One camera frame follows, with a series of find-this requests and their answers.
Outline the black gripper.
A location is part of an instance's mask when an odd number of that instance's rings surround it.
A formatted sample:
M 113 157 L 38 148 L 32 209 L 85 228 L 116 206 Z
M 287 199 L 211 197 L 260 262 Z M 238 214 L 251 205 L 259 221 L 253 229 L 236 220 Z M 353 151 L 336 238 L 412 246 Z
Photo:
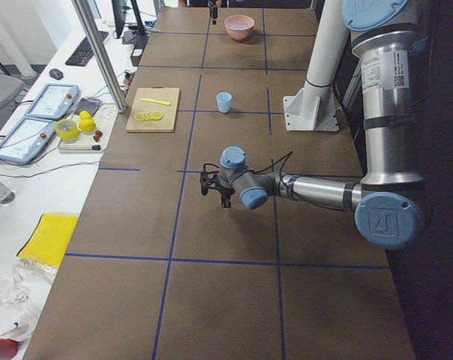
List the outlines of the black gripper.
M 225 187 L 220 183 L 215 185 L 215 189 L 220 193 L 221 206 L 223 208 L 231 207 L 231 196 L 235 193 L 232 187 Z

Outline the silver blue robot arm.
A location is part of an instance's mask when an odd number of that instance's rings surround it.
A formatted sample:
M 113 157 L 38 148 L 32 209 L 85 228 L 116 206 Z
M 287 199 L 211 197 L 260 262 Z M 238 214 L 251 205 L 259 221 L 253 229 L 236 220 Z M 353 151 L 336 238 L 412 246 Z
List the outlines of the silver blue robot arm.
M 361 180 L 251 169 L 245 151 L 230 146 L 217 170 L 202 173 L 202 191 L 218 191 L 223 207 L 238 194 L 250 210 L 275 196 L 352 212 L 358 231 L 371 244 L 390 251 L 411 245 L 430 215 L 412 143 L 409 54 L 421 9 L 421 1 L 327 1 L 304 85 L 283 99 L 286 129 L 309 136 L 309 161 L 341 160 L 326 134 L 338 130 L 332 84 L 344 47 L 350 45 L 363 97 L 367 172 Z

